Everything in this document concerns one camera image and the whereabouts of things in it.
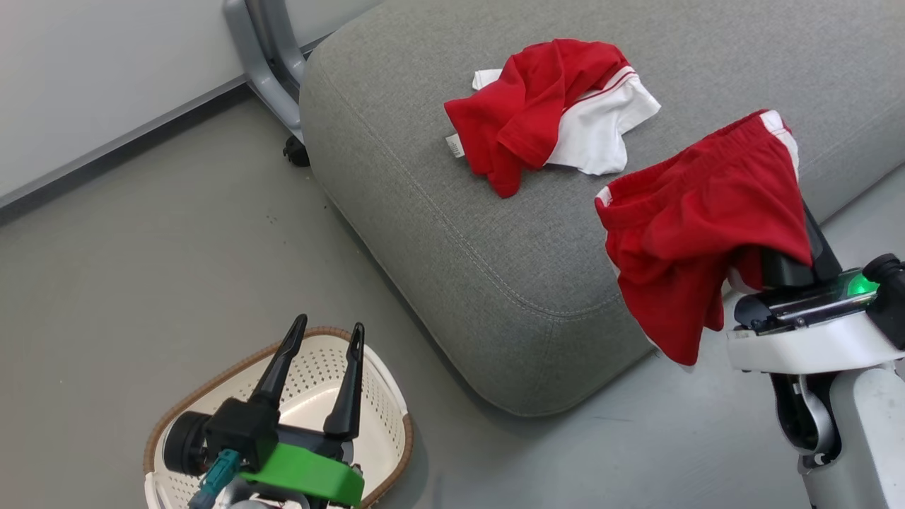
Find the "teal connector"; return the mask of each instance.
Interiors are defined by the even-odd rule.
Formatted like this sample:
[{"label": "teal connector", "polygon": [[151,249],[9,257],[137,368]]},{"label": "teal connector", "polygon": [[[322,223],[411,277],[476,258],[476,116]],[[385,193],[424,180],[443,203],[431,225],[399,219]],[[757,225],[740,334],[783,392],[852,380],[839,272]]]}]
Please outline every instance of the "teal connector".
[{"label": "teal connector", "polygon": [[213,509],[217,496],[239,474],[242,457],[232,449],[225,449],[201,481],[201,489],[188,501],[188,509]]}]

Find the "fabric upholstery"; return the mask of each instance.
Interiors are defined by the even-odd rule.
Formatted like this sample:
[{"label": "fabric upholstery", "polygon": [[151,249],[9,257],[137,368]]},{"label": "fabric upholstery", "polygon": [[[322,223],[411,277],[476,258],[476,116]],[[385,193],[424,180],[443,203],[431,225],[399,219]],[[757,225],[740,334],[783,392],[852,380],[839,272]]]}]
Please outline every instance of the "fabric upholstery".
[{"label": "fabric upholstery", "polygon": [[823,220],[905,161],[903,22],[899,0],[387,0],[312,54],[305,142],[321,185],[475,390],[514,414],[555,413],[650,351],[595,214],[612,176],[546,169],[500,199],[450,154],[443,103],[529,44],[614,43],[662,104],[624,136],[626,171],[776,109]]}]

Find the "white wall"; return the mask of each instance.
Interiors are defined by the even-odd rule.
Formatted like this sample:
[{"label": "white wall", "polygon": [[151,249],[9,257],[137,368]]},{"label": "white wall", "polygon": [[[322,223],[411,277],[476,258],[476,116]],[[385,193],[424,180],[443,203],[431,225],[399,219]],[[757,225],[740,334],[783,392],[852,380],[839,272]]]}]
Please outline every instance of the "white wall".
[{"label": "white wall", "polygon": [[[288,0],[288,8],[303,45],[375,2]],[[2,2],[0,205],[240,76],[221,5]]]}]

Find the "gray metal chair leg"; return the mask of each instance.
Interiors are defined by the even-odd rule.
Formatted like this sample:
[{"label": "gray metal chair leg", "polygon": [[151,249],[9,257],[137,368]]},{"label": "gray metal chair leg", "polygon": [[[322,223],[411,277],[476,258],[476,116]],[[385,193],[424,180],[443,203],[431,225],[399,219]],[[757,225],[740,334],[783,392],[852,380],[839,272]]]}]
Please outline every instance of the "gray metal chair leg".
[{"label": "gray metal chair leg", "polygon": [[[280,1],[280,4],[285,13],[285,4],[282,1]],[[304,143],[304,138],[301,134],[299,104],[282,88],[280,82],[273,75],[258,40],[258,34],[254,30],[254,24],[245,1],[225,0],[224,15],[252,90],[258,94],[264,104],[270,108],[273,114],[280,119],[292,134],[300,142]],[[286,24],[289,23],[288,17],[285,18],[285,22]],[[299,52],[299,57],[301,57],[301,52],[298,48],[296,48],[296,51]],[[299,77],[303,67],[303,65],[298,67]]]},{"label": "gray metal chair leg", "polygon": [[273,58],[286,73],[296,89],[301,86],[305,72],[305,58],[292,31],[285,0],[246,0],[258,3],[262,9],[262,21],[266,38],[271,44]]}]

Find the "wicker rim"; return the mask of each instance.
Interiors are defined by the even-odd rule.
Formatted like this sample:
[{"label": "wicker rim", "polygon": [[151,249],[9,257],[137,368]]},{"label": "wicker rim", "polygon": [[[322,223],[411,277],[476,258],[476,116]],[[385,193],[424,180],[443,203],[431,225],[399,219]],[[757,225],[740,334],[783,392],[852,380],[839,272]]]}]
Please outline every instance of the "wicker rim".
[{"label": "wicker rim", "polygon": [[[344,331],[342,329],[338,329],[336,327],[313,327],[305,331],[304,338],[308,338],[311,336],[333,336],[336,338],[340,338],[344,341],[351,341],[352,335],[349,334],[348,331]],[[245,370],[249,366],[252,366],[255,362],[259,362],[261,360],[267,359],[277,350],[277,347],[280,346],[280,341],[273,343],[273,345],[264,348],[260,351],[253,353],[252,355],[246,357],[245,359],[236,362],[231,368],[220,373],[219,375],[213,377],[210,381],[205,383],[200,388],[196,389],[194,392],[183,398],[181,401],[176,403],[167,413],[164,414],[162,418],[157,422],[154,428],[151,430],[151,436],[148,438],[148,442],[145,444],[145,455],[144,455],[144,471],[145,475],[154,472],[154,451],[157,449],[157,442],[160,440],[160,436],[163,435],[164,429],[167,428],[167,425],[176,418],[179,414],[186,411],[189,407],[192,406],[196,401],[198,401],[202,396],[213,390],[218,385],[227,381],[231,377],[233,377],[239,371]],[[399,460],[399,465],[396,465],[396,468],[390,474],[390,476],[384,480],[383,483],[375,488],[375,490],[368,495],[364,500],[361,501],[361,505],[359,507],[365,508],[373,505],[377,500],[380,499],[381,496],[386,493],[390,487],[395,484],[396,480],[402,475],[405,471],[405,468],[408,466],[408,463],[412,460],[412,448],[414,447],[414,431],[412,428],[412,417],[410,414],[405,414],[402,418],[403,428],[405,430],[405,445],[402,451],[402,458]]]}]

